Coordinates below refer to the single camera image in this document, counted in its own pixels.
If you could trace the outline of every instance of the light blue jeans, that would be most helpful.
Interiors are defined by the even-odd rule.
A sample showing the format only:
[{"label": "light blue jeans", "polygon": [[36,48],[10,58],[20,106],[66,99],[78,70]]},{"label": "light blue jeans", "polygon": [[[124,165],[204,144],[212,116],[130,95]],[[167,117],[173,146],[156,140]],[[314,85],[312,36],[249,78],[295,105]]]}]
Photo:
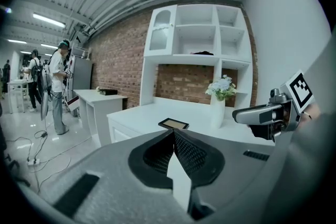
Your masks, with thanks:
[{"label": "light blue jeans", "polygon": [[66,128],[62,121],[62,93],[53,91],[51,93],[55,131],[57,134],[64,134]]}]

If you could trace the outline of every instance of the brick wall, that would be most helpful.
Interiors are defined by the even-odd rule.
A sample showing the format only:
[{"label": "brick wall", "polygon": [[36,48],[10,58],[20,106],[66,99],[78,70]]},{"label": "brick wall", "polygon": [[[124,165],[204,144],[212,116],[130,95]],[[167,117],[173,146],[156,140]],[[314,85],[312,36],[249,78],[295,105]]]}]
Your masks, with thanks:
[{"label": "brick wall", "polygon": [[[236,6],[243,9],[240,3]],[[250,23],[245,11],[243,13],[250,33],[254,60],[251,105],[255,105],[258,79],[256,51]],[[92,61],[94,62],[91,88],[100,86],[117,89],[118,94],[128,97],[127,108],[139,105],[143,51],[151,14],[152,10],[148,10],[134,15],[105,29],[89,41],[88,46],[92,48]],[[231,76],[233,82],[237,84],[237,72],[223,70],[222,73]],[[213,67],[159,65],[154,94],[157,97],[209,104],[210,96],[204,92],[212,79]],[[226,105],[234,106],[234,102],[235,99],[231,98]]]}]

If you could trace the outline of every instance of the white vase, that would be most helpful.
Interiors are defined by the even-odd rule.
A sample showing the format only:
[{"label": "white vase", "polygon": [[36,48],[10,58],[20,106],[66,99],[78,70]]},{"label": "white vase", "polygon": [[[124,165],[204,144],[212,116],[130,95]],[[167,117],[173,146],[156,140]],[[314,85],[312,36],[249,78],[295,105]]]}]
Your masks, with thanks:
[{"label": "white vase", "polygon": [[211,117],[212,128],[215,129],[221,128],[224,119],[224,114],[225,114],[225,99],[224,101],[218,101],[216,99],[212,107],[212,117]]}]

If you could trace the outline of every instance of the white desk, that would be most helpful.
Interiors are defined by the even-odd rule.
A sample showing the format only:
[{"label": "white desk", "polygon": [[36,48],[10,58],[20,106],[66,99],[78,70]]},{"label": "white desk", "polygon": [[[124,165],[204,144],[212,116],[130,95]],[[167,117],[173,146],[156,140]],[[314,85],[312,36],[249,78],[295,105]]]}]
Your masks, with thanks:
[{"label": "white desk", "polygon": [[79,112],[83,128],[91,136],[98,134],[101,146],[111,144],[106,115],[122,110],[121,95],[102,95],[96,90],[74,90],[79,97]]},{"label": "white desk", "polygon": [[14,94],[15,94],[16,98],[17,98],[17,96],[16,96],[16,89],[20,90],[20,93],[21,93],[21,102],[22,102],[22,110],[23,110],[23,113],[25,113],[25,104],[24,104],[24,99],[23,99],[23,92],[24,92],[23,86],[24,85],[28,85],[28,82],[25,79],[16,79],[16,80],[12,80],[9,83],[7,83],[7,86],[8,86],[7,91],[8,91],[8,99],[9,99],[9,112],[11,114],[13,113],[12,101],[11,101],[11,95],[10,95],[12,87],[14,87],[14,89],[15,89],[14,90]]},{"label": "white desk", "polygon": [[108,114],[112,142],[142,134],[166,130],[158,123],[166,118],[189,123],[188,130],[231,141],[273,145],[272,141],[254,137],[250,128],[236,123],[231,108],[226,108],[220,129],[210,127],[211,106],[165,98],[154,98],[154,103]]}]

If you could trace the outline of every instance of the glossy white floor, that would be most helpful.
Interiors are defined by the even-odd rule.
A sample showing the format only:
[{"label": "glossy white floor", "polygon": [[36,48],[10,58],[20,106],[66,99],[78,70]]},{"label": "glossy white floor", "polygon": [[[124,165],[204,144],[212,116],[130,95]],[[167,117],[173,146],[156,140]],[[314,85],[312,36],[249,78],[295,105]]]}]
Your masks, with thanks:
[{"label": "glossy white floor", "polygon": [[[7,140],[7,150],[5,151],[5,155],[7,156],[7,153],[9,153],[12,160],[15,159],[20,164],[19,169],[14,166],[12,175],[17,175],[28,180],[31,184],[31,189],[34,191],[37,192],[38,189],[34,168],[28,167],[27,165],[30,141],[22,138],[18,139],[16,142],[10,141],[16,140],[20,136],[30,139],[32,141],[32,147],[30,149],[29,156],[30,159],[34,159],[34,155],[40,149],[42,142],[45,139],[34,138],[34,134],[37,131],[45,130],[46,123],[48,132],[47,140],[45,141],[42,150],[36,157],[43,162],[35,168],[36,170],[39,170],[36,172],[39,184],[41,184],[44,179],[48,178],[53,173],[65,169],[68,164],[69,166],[73,165],[98,148],[98,145],[92,140],[91,136],[81,127],[79,119],[66,112],[65,107],[63,113],[63,122],[69,127],[70,130],[64,135],[57,135],[55,133],[53,124],[51,103],[49,103],[49,112],[46,117],[46,122],[44,122],[40,119],[39,104],[37,104],[38,112],[31,113],[29,112],[31,103],[29,98],[27,98],[27,100],[24,101],[26,112],[23,113],[21,104],[16,104],[14,96],[12,96],[11,100],[13,102],[13,114],[9,114],[8,96],[5,96],[5,99],[1,100],[4,114],[0,118],[0,124]],[[57,157],[50,160],[46,164],[46,161],[54,156]],[[57,176],[60,174],[61,173],[52,175],[48,180],[43,182],[41,188],[47,188],[48,185],[52,184],[53,180],[57,179]]]}]

